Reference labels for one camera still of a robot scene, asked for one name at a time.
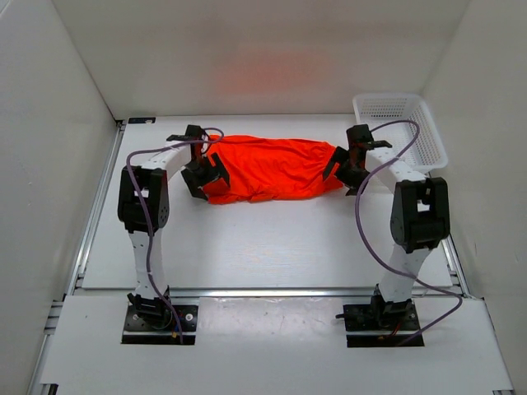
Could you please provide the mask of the orange shorts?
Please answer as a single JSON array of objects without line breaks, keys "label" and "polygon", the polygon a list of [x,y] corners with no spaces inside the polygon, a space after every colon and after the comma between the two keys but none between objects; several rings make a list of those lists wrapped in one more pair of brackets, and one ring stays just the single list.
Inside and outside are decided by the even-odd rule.
[{"label": "orange shorts", "polygon": [[343,186],[334,173],[323,172],[335,147],[327,142],[247,135],[226,136],[209,150],[225,166],[223,179],[206,184],[211,204],[316,198]]}]

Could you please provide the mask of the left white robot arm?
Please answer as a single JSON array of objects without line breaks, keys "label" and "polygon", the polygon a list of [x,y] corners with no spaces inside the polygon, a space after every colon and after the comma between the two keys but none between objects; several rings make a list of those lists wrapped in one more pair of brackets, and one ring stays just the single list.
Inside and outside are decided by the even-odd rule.
[{"label": "left white robot arm", "polygon": [[180,174],[194,198],[207,200],[203,188],[230,175],[213,146],[222,142],[219,128],[187,126],[183,135],[170,135],[164,146],[129,153],[119,184],[117,214],[133,246],[136,289],[128,295],[139,318],[156,330],[184,329],[170,299],[162,257],[162,231],[170,216],[169,182]]}]

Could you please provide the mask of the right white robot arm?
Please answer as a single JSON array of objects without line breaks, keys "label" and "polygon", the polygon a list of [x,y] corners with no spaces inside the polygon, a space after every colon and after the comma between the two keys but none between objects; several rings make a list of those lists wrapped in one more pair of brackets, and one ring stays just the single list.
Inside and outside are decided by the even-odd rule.
[{"label": "right white robot arm", "polygon": [[375,140],[373,129],[358,124],[346,131],[347,148],[337,147],[322,177],[334,175],[355,198],[360,210],[361,196],[372,178],[393,194],[389,231],[394,241],[390,261],[376,252],[371,256],[386,270],[371,298],[370,319],[387,329],[402,318],[412,304],[411,295],[421,267],[433,249],[450,233],[447,182],[414,170],[395,153],[386,140]]}]

